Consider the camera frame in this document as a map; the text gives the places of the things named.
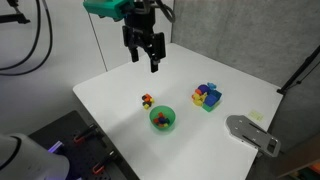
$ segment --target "green bowl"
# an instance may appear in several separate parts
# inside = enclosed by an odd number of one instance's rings
[[[170,123],[168,123],[168,126],[167,127],[160,127],[158,126],[156,123],[153,122],[153,120],[158,116],[158,114],[162,112],[162,114],[164,115],[164,117],[168,118]],[[168,106],[157,106],[155,108],[152,109],[152,111],[150,112],[149,114],[149,118],[150,118],[150,121],[151,123],[153,124],[153,126],[161,131],[163,130],[167,130],[169,129],[174,121],[176,120],[176,114],[174,113],[174,111],[168,107]]]

